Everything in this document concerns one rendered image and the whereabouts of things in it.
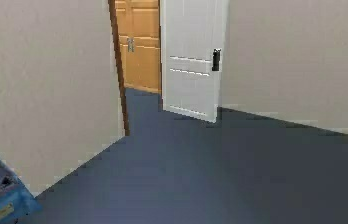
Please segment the white room door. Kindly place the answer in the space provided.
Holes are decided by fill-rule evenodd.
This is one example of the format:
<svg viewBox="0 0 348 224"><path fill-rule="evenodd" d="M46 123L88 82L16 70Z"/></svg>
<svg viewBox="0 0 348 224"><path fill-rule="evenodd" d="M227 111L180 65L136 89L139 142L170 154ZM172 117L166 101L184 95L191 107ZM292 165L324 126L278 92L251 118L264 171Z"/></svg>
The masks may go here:
<svg viewBox="0 0 348 224"><path fill-rule="evenodd" d="M217 120L230 0L160 0L163 109ZM221 49L219 71L213 50Z"/></svg>

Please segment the orange wooden door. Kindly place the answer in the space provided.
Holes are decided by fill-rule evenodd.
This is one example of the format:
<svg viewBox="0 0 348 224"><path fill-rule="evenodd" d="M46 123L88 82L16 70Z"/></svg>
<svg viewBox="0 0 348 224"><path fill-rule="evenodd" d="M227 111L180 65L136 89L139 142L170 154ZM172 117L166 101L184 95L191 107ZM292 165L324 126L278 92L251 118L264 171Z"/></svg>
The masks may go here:
<svg viewBox="0 0 348 224"><path fill-rule="evenodd" d="M161 90L159 0L115 0L125 86ZM127 38L134 38L128 52Z"/></svg>

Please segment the blue box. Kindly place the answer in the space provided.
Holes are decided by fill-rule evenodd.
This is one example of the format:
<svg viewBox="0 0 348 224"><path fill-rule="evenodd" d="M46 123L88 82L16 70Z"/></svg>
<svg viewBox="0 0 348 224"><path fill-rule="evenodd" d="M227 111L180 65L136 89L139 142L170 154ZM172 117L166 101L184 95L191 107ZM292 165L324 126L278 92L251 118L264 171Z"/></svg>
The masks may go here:
<svg viewBox="0 0 348 224"><path fill-rule="evenodd" d="M40 209L20 178L0 160L0 224L18 224L20 218Z"/></svg>

